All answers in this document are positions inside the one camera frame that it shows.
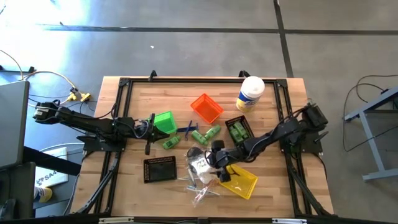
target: green container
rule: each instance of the green container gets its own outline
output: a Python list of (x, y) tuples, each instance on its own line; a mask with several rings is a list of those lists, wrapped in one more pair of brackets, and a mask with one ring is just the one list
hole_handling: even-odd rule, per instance
[(177, 125), (175, 125), (174, 117), (171, 111), (155, 115), (154, 125), (157, 129), (167, 134), (175, 133), (177, 130)]

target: green toy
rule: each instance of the green toy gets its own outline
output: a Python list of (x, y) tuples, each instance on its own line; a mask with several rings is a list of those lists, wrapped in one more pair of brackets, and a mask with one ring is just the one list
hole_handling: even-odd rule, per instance
[(231, 133), (232, 138), (236, 141), (236, 143), (243, 142), (242, 136), (239, 134), (239, 132), (234, 129), (234, 127), (229, 127), (229, 133)]
[(239, 121), (234, 123), (234, 127), (244, 139), (248, 138), (248, 133)]
[(202, 145), (207, 145), (207, 140), (198, 131), (192, 131), (192, 137)]
[(219, 131), (221, 130), (221, 126), (219, 124), (217, 124), (216, 126), (210, 128), (210, 130), (208, 130), (205, 134), (205, 138), (207, 140), (211, 139), (214, 135), (216, 135), (217, 133), (219, 133)]
[(167, 140), (167, 142), (163, 143), (163, 148), (164, 149), (171, 149), (172, 147), (174, 147), (177, 143), (179, 143), (181, 140), (180, 136), (174, 136), (172, 138), (170, 138), (169, 140)]

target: wooden table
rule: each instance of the wooden table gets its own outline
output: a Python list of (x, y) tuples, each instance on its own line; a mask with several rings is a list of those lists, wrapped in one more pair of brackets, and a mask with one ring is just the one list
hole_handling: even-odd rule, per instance
[[(104, 77), (95, 116), (101, 116), (111, 109), (116, 99), (119, 79), (120, 77)], [(295, 111), (307, 103), (304, 82), (301, 78), (288, 78), (287, 82), (293, 111)], [(199, 132), (205, 133), (211, 126), (191, 109), (190, 104), (201, 94), (206, 93), (224, 109), (224, 113), (214, 122), (222, 127), (221, 132), (214, 139), (223, 139), (226, 147), (233, 147), (232, 139), (224, 122), (242, 115), (235, 106), (240, 87), (241, 84), (237, 83), (135, 83), (132, 88), (129, 116), (134, 119), (143, 119), (148, 118), (151, 113), (158, 114), (171, 110), (179, 128), (188, 126), (192, 119), (194, 124), (199, 123)], [(124, 102), (122, 101), (121, 104), (120, 112), (123, 111)], [(256, 109), (244, 115), (255, 136), (260, 136), (274, 128), (278, 123), (278, 116), (272, 85), (266, 85), (265, 92)], [(150, 155), (146, 156), (144, 154), (145, 141), (128, 140), (119, 167), (112, 216), (294, 216), (285, 158), (279, 152), (279, 143), (267, 147), (255, 162), (237, 164), (259, 177), (250, 200), (245, 200), (222, 186), (216, 186), (213, 191), (222, 196), (207, 197), (196, 208), (192, 205), (195, 193), (185, 190), (189, 184), (187, 181), (174, 180), (144, 184), (142, 171), (144, 159), (176, 156), (178, 177), (187, 175), (184, 154), (196, 141), (191, 136), (188, 141), (182, 138), (176, 147), (168, 151), (162, 148), (162, 143), (163, 141), (159, 141), (153, 144)], [(103, 157), (103, 152), (95, 152), (84, 160), (72, 211), (83, 206), (97, 188)], [(302, 159), (309, 189), (324, 208), (333, 213), (322, 163), (312, 154), (303, 154)], [(107, 197), (108, 189), (105, 189), (102, 208), (104, 208)], [(299, 190), (298, 197), (303, 210), (302, 193)]]

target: gray metal stand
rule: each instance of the gray metal stand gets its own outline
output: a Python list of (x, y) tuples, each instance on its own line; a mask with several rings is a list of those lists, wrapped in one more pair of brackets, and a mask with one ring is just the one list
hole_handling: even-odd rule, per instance
[(355, 118), (361, 119), (366, 137), (369, 139), (369, 145), (372, 149), (374, 160), (376, 161), (377, 168), (379, 169), (379, 171), (377, 172), (373, 172), (368, 175), (363, 175), (362, 178), (364, 181), (393, 177), (398, 175), (398, 169), (386, 170), (384, 168), (384, 164), (381, 160), (379, 151), (377, 149), (374, 135), (372, 134), (371, 128), (369, 127), (368, 124), (368, 119), (366, 118), (367, 110), (375, 110), (376, 108), (386, 104), (388, 101), (391, 101), (395, 97), (398, 97), (398, 86), (394, 87), (391, 90), (386, 91), (385, 93), (381, 94), (378, 99), (366, 103), (362, 108), (357, 109), (344, 117), (345, 122), (351, 121)]

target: white lid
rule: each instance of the white lid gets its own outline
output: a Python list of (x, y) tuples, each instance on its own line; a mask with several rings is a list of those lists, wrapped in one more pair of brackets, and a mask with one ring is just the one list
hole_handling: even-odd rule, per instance
[(248, 97), (257, 98), (262, 95), (265, 87), (261, 78), (250, 76), (243, 81), (241, 91)]

